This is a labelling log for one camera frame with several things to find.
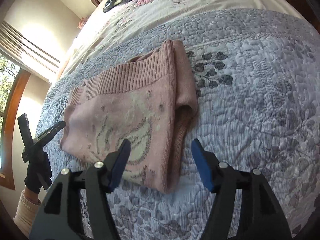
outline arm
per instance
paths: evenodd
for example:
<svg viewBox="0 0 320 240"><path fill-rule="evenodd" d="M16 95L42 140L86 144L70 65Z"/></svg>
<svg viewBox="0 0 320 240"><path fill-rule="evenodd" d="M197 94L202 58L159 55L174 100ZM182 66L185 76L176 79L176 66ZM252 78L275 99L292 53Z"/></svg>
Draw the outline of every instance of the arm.
<svg viewBox="0 0 320 240"><path fill-rule="evenodd" d="M17 213L13 221L26 237L29 237L32 222L36 217L40 204L38 194L25 187L21 193Z"/></svg>
<svg viewBox="0 0 320 240"><path fill-rule="evenodd" d="M29 237L32 222L41 204L38 195L42 184L38 179L37 173L41 174L44 178L50 178L52 176L51 166L46 152L44 152L43 162L29 162L27 176L24 180L26 186L21 193L17 213L13 219L26 237Z"/></svg>

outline folded sweater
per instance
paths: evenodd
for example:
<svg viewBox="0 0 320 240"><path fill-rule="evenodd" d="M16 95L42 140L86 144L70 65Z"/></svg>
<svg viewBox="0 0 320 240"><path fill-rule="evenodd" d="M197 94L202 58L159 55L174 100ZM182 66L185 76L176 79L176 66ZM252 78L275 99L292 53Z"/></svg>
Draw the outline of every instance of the folded sweater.
<svg viewBox="0 0 320 240"><path fill-rule="evenodd" d="M168 193L179 180L182 142L196 111L195 81L183 44L167 40L75 88L60 146L94 163L127 138L131 154L124 179Z"/></svg>

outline blue gripper pad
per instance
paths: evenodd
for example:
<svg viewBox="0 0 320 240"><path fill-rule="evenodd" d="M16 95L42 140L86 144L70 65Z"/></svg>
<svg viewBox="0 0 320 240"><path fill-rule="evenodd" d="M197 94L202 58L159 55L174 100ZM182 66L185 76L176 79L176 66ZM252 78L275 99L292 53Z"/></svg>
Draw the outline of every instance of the blue gripper pad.
<svg viewBox="0 0 320 240"><path fill-rule="evenodd" d="M202 148L198 139L194 139L191 143L192 157L195 160L198 172L200 174L203 185L212 192L214 190L214 183L212 180L212 169L210 168L204 156L205 151Z"/></svg>
<svg viewBox="0 0 320 240"><path fill-rule="evenodd" d="M121 146L119 147L119 155L117 156L117 159L111 170L111 180L109 184L109 189L111 190L111 192L113 192L115 188L120 184L124 168L126 167L127 161L130 156L130 151L131 144L127 139L124 139Z"/></svg>

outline wooden window frame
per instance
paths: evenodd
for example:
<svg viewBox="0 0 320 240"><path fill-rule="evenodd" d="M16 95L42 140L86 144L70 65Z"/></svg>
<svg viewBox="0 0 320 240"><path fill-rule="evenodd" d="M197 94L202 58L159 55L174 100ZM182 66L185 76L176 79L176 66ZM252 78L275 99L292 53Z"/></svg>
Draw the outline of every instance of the wooden window frame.
<svg viewBox="0 0 320 240"><path fill-rule="evenodd" d="M11 87L9 97L5 106L2 130L1 130L1 143L0 154L1 169L0 169L0 186L15 190L13 172L12 172L12 139L13 129L17 118L17 111L20 100L30 73L24 69L20 69L17 77L15 78Z"/></svg>

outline tree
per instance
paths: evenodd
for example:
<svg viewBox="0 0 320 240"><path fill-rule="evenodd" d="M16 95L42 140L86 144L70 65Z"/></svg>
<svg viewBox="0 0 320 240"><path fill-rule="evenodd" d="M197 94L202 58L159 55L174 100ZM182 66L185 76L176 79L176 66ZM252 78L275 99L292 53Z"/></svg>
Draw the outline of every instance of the tree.
<svg viewBox="0 0 320 240"><path fill-rule="evenodd" d="M0 112L3 113L7 103L10 89L16 78L19 67L0 54ZM0 118L0 131L2 128L2 118Z"/></svg>

